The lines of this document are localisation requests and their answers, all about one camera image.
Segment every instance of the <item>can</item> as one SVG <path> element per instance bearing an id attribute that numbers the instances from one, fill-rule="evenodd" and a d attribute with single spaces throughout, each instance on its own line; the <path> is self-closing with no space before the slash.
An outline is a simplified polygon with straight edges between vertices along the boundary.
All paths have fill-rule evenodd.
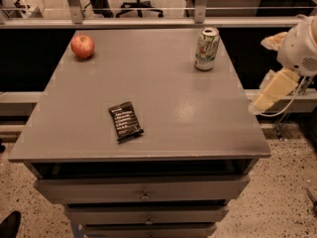
<path id="1" fill-rule="evenodd" d="M 204 28 L 198 37 L 195 66 L 201 70 L 214 67 L 219 45 L 219 31 L 214 27 Z"/>

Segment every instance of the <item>drawer handle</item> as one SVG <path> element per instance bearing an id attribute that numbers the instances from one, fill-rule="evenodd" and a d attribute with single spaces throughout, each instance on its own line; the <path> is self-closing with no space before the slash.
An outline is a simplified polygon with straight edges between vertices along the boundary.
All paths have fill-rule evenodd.
<path id="1" fill-rule="evenodd" d="M 149 216 L 148 216 L 148 219 L 147 219 L 145 224 L 148 225 L 148 226 L 153 224 L 153 222 L 151 221 L 151 218 Z"/>
<path id="2" fill-rule="evenodd" d="M 148 200 L 150 200 L 150 197 L 148 196 L 148 193 L 146 191 L 144 191 L 143 195 L 141 195 L 140 199 L 142 201 L 148 201 Z"/>

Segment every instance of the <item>apple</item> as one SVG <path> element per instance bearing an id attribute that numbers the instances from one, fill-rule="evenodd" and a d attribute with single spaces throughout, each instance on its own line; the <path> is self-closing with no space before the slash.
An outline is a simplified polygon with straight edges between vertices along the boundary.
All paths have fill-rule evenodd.
<path id="1" fill-rule="evenodd" d="M 89 36 L 77 35 L 70 42 L 71 50 L 81 59 L 88 59 L 95 50 L 95 44 Z"/>

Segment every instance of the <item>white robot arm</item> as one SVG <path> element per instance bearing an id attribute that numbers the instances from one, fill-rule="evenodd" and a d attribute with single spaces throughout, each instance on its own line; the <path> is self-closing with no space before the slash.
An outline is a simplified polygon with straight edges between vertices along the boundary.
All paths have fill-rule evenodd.
<path id="1" fill-rule="evenodd" d="M 266 112 L 283 96 L 299 89 L 300 76 L 317 74 L 317 17 L 306 17 L 288 31 L 279 46 L 277 61 L 283 69 L 271 72 L 272 79 L 260 86 L 261 94 L 249 106 L 254 114 Z"/>

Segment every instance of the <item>table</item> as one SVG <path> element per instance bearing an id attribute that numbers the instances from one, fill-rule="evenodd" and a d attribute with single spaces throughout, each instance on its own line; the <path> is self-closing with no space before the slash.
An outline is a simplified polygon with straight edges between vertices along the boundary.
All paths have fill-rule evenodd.
<path id="1" fill-rule="evenodd" d="M 211 235 L 270 156 L 223 43 L 194 67 L 199 31 L 78 31 L 94 56 L 65 51 L 9 160 L 88 236 Z M 145 133 L 118 144 L 108 108 L 125 101 Z"/>

